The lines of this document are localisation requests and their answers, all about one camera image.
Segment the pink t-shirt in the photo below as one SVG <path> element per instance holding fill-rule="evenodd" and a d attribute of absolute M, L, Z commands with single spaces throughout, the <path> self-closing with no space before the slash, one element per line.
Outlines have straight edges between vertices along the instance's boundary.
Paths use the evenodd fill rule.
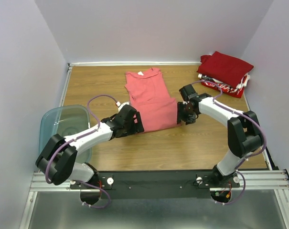
<path fill-rule="evenodd" d="M 126 72 L 129 101 L 140 112 L 144 132 L 154 132 L 179 126 L 177 101 L 171 97 L 160 69 Z"/>

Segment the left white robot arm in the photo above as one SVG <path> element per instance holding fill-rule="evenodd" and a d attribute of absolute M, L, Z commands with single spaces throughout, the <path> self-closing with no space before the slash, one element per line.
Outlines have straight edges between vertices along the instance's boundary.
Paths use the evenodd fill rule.
<path fill-rule="evenodd" d="M 86 188 L 93 188 L 97 184 L 96 169 L 87 163 L 77 163 L 76 159 L 95 145 L 142 132 L 140 112 L 129 104 L 122 104 L 118 113 L 87 130 L 65 137 L 53 135 L 35 164 L 44 173 L 48 184 L 57 186 L 73 180 Z"/>

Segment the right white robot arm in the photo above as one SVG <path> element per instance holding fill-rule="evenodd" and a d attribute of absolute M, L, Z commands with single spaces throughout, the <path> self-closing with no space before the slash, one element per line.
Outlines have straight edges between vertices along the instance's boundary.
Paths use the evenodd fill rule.
<path fill-rule="evenodd" d="M 177 123 L 193 124 L 199 115 L 208 115 L 227 128 L 228 151 L 206 177 L 197 178 L 198 185 L 222 187 L 233 178 L 238 168 L 256 150 L 266 146 L 266 137 L 257 115 L 242 112 L 219 103 L 207 93 L 198 94 L 191 84 L 182 87 L 182 102 L 177 104 Z"/>

